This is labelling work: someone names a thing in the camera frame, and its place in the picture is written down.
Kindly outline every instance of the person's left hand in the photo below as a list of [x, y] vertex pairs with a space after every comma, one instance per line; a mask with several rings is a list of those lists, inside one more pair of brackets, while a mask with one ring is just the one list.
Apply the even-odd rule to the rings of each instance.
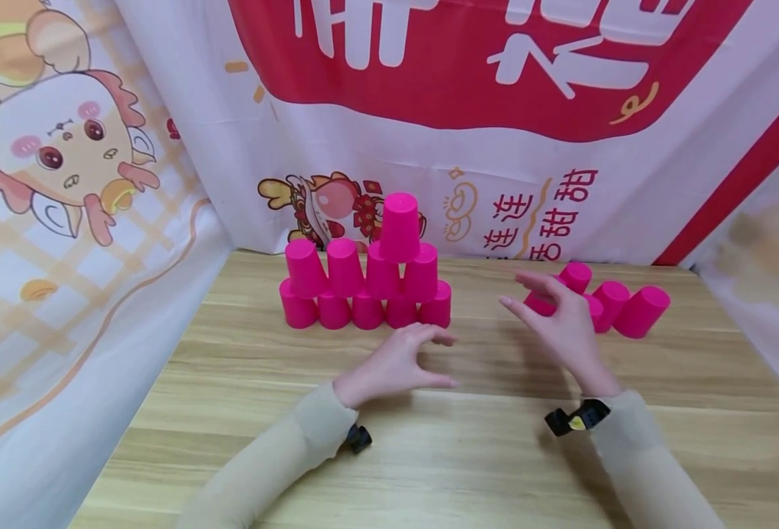
[[428, 341], [451, 346], [456, 338], [444, 328], [422, 323], [396, 330], [361, 365], [334, 380], [334, 391], [342, 405], [355, 409], [369, 400], [413, 389], [456, 388], [457, 381], [449, 375], [419, 367], [419, 347]]

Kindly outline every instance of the pink plastic cup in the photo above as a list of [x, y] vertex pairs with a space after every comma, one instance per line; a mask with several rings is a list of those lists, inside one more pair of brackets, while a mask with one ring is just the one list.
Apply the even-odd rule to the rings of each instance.
[[560, 277], [569, 290], [584, 294], [592, 280], [592, 269], [583, 262], [570, 262], [560, 272]]
[[366, 290], [376, 300], [389, 300], [401, 295], [399, 266], [381, 256], [382, 241], [369, 245], [366, 257]]
[[328, 289], [328, 278], [319, 261], [316, 245], [310, 240], [298, 239], [286, 245], [286, 267], [290, 272], [293, 294], [313, 299]]
[[451, 285], [445, 281], [437, 283], [437, 295], [433, 300], [419, 307], [419, 321], [448, 328], [451, 324]]
[[384, 199], [381, 225], [381, 256], [396, 264], [419, 255], [419, 204], [408, 193], [393, 193]]
[[597, 333], [599, 332], [599, 322], [603, 317], [603, 305], [601, 305], [601, 301], [596, 300], [589, 294], [584, 294], [584, 298], [589, 303], [589, 316], [592, 318], [592, 327]]
[[319, 323], [329, 330], [344, 328], [351, 321], [351, 307], [348, 300], [327, 290], [319, 295]]
[[363, 290], [363, 269], [353, 240], [334, 239], [328, 245], [328, 279], [339, 298], [351, 298]]
[[365, 290], [351, 298], [351, 321], [364, 331], [377, 329], [384, 322], [384, 305]]
[[592, 292], [592, 297], [603, 305], [603, 315], [595, 325], [596, 333], [606, 333], [613, 326], [625, 303], [631, 299], [631, 292], [618, 281], [605, 281]]
[[416, 301], [402, 295], [387, 300], [387, 325], [402, 328], [416, 323]]
[[642, 287], [622, 307], [613, 327], [625, 338], [644, 338], [669, 305], [672, 299], [666, 290], [653, 285]]
[[417, 303], [427, 303], [437, 295], [437, 249], [428, 243], [419, 245], [419, 255], [404, 269], [404, 295]]
[[292, 282], [289, 278], [282, 281], [278, 287], [281, 304], [284, 306], [284, 319], [291, 328], [308, 328], [319, 318], [316, 302], [305, 300], [293, 294]]
[[[562, 284], [566, 284], [566, 280], [564, 280], [562, 277], [555, 276], [555, 278]], [[533, 290], [528, 292], [528, 297], [525, 298], [524, 303], [530, 307], [532, 311], [536, 312], [540, 316], [549, 317], [553, 316], [553, 313], [557, 312], [557, 305], [551, 303], [548, 300], [537, 297]]]

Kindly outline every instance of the wood grain surface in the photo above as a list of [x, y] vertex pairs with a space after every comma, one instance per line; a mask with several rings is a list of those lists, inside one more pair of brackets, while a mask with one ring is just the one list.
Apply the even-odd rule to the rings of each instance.
[[[629, 528], [584, 435], [553, 439], [544, 415], [575, 384], [497, 302], [522, 296], [511, 269], [538, 262], [445, 259], [452, 348], [423, 363], [462, 386], [362, 412], [374, 445], [295, 484], [258, 528]], [[670, 449], [729, 528], [779, 528], [779, 380], [694, 274], [594, 266], [592, 288], [657, 284], [672, 307], [650, 335], [600, 337]], [[236, 252], [184, 333], [74, 529], [171, 528], [193, 492], [318, 383], [354, 366], [391, 329], [285, 326], [280, 256]]]

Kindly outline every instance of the white backdrop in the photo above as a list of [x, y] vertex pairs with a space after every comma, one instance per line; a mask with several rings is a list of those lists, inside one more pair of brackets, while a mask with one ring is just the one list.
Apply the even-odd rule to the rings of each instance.
[[649, 264], [779, 115], [770, 0], [118, 6], [257, 251], [365, 243], [406, 190], [441, 251]]
[[0, 528], [65, 528], [233, 245], [115, 2], [0, 21]]
[[695, 269], [779, 375], [779, 168], [717, 230]]

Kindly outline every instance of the wrist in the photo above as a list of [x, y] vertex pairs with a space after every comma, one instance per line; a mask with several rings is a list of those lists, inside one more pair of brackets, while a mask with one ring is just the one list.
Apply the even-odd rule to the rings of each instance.
[[334, 379], [334, 394], [340, 404], [349, 410], [356, 410], [369, 400], [366, 384], [356, 370], [346, 371]]
[[601, 362], [575, 370], [572, 375], [586, 397], [616, 397], [625, 391], [616, 375]]

